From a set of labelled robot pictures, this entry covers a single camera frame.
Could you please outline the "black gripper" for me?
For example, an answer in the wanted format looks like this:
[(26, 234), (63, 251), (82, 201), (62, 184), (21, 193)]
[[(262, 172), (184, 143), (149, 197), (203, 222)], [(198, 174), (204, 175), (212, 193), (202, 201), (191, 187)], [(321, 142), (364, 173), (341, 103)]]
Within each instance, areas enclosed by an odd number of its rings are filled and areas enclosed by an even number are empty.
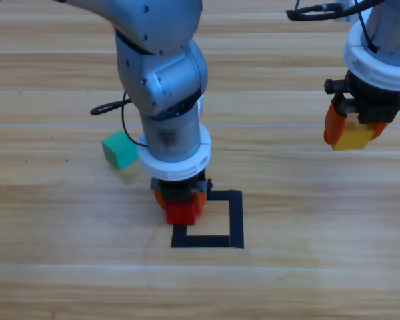
[(370, 85), (351, 71), (342, 80), (326, 80), (324, 91), (333, 95), (323, 132), (328, 145), (334, 145), (340, 140), (350, 113), (356, 113), (360, 123), (370, 123), (372, 141), (382, 134), (400, 111), (400, 91)]
[(156, 177), (151, 179), (151, 189), (162, 210), (166, 210), (166, 202), (188, 203), (191, 201), (197, 215), (203, 212), (207, 194), (212, 187), (212, 180), (206, 178), (205, 170), (180, 181), (165, 181)]

